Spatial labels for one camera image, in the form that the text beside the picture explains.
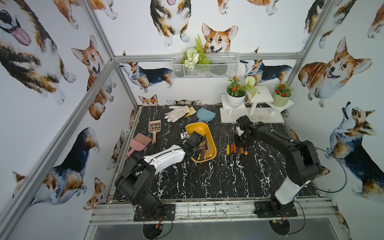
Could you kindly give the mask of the yellow plastic storage box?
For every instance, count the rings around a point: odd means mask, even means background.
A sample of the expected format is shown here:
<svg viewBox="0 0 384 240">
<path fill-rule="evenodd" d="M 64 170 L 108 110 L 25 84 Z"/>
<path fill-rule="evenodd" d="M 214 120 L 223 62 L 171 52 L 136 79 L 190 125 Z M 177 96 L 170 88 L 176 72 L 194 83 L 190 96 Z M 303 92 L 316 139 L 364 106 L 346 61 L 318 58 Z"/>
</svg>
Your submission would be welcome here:
<svg viewBox="0 0 384 240">
<path fill-rule="evenodd" d="M 213 160 L 217 155 L 217 148 L 213 139 L 213 135 L 211 134 L 211 131 L 209 129 L 209 126 L 206 123 L 198 122 L 198 123 L 192 123 L 188 124 L 185 127 L 187 133 L 189 136 L 192 135 L 193 132 L 197 132 L 198 134 L 202 135 L 206 138 L 207 146 L 206 146 L 206 152 L 205 156 L 203 158 L 203 154 L 201 154 L 201 157 L 199 160 L 194 159 L 194 162 L 196 163 L 203 163 L 210 160 Z"/>
</svg>

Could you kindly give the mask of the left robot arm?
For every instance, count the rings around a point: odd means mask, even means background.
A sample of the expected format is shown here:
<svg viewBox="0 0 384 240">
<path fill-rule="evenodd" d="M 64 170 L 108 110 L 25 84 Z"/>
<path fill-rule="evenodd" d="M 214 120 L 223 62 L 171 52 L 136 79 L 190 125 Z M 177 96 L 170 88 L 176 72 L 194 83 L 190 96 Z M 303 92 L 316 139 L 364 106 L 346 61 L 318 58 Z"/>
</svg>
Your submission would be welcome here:
<svg viewBox="0 0 384 240">
<path fill-rule="evenodd" d="M 159 212 L 162 202 L 151 192 L 155 175 L 180 163 L 186 156 L 195 156 L 204 144 L 205 137 L 193 132 L 180 144 L 172 145 L 162 152 L 150 156 L 130 155 L 115 181 L 118 192 L 132 205 L 138 205 L 146 212 Z"/>
</svg>

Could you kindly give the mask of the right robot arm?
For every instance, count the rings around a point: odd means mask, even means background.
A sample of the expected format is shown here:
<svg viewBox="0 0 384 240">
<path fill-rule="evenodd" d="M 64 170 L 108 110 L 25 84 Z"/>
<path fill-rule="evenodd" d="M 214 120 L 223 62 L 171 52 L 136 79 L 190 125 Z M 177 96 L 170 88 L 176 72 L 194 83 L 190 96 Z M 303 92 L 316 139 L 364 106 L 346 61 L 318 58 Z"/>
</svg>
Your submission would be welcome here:
<svg viewBox="0 0 384 240">
<path fill-rule="evenodd" d="M 249 147 L 255 140 L 278 150 L 286 159 L 287 176 L 270 200 L 270 209 L 278 215 L 294 201 L 301 189 L 323 171 L 314 145 L 310 141 L 296 141 L 275 132 L 263 122 L 252 123 L 248 116 L 236 120 L 242 131 L 238 143 Z"/>
</svg>

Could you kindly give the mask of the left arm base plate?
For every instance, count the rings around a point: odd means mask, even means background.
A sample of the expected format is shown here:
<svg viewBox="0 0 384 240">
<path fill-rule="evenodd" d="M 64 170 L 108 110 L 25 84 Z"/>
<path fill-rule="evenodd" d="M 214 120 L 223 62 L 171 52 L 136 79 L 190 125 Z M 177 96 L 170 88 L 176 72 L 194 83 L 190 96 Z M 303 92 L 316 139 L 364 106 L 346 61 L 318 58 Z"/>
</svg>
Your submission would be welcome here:
<svg viewBox="0 0 384 240">
<path fill-rule="evenodd" d="M 151 222 L 161 220 L 175 220 L 176 205 L 163 204 L 158 206 L 154 212 L 144 210 L 141 206 L 137 207 L 134 214 L 134 222 Z"/>
</svg>

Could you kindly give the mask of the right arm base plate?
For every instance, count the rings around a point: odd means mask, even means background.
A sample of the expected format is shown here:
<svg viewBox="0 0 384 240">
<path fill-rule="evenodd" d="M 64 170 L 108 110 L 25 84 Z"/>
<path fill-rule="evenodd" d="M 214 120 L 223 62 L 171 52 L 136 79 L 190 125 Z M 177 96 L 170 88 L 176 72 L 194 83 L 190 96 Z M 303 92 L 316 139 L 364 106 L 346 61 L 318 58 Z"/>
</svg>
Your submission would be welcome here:
<svg viewBox="0 0 384 240">
<path fill-rule="evenodd" d="M 281 205 L 275 200 L 268 200 L 260 202 L 256 201 L 254 202 L 254 206 L 254 214 L 257 215 L 258 218 L 282 218 L 283 216 L 298 216 L 298 213 L 293 203 Z"/>
</svg>

